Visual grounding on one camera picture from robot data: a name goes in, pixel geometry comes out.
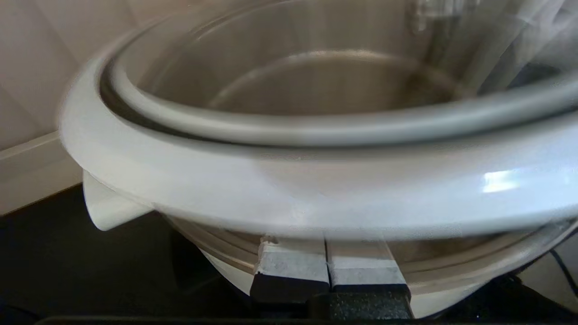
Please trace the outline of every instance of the black cable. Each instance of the black cable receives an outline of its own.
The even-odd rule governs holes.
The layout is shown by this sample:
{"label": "black cable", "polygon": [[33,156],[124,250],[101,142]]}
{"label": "black cable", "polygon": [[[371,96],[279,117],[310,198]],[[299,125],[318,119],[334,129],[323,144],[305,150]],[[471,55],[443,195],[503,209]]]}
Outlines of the black cable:
{"label": "black cable", "polygon": [[562,257],[560,257],[558,252],[556,252],[554,249],[550,251],[550,254],[552,254],[554,259],[558,263],[558,266],[560,266],[560,269],[564,273],[564,276],[566,277],[566,280],[568,281],[570,288],[574,292],[574,296],[576,296],[576,298],[578,298],[578,286],[576,285],[576,282],[574,282],[574,279],[572,278],[572,274],[570,273],[570,271],[568,271],[566,264],[564,264],[564,261],[562,261]]}

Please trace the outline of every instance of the appliance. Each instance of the appliance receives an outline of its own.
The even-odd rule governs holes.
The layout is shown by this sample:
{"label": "appliance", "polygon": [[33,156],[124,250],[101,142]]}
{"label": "appliance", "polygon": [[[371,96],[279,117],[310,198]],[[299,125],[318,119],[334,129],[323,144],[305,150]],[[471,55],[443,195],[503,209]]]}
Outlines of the appliance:
{"label": "appliance", "polygon": [[427,316],[578,225],[573,5],[200,3],[88,62],[61,139],[102,230],[158,210],[246,293],[262,235],[387,241]]}

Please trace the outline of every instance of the baseboard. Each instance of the baseboard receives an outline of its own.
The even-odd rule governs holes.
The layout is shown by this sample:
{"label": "baseboard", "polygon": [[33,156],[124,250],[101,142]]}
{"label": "baseboard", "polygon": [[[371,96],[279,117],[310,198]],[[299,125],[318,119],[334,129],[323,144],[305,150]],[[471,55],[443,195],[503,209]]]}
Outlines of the baseboard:
{"label": "baseboard", "polygon": [[0,216],[81,182],[57,132],[0,151]]}

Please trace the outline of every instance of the white wall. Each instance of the white wall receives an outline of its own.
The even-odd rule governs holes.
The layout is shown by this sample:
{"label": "white wall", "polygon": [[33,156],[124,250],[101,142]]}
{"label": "white wall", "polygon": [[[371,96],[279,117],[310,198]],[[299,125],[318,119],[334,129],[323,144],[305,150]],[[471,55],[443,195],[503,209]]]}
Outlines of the white wall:
{"label": "white wall", "polygon": [[56,130],[79,67],[115,37],[201,0],[0,0],[0,150]]}

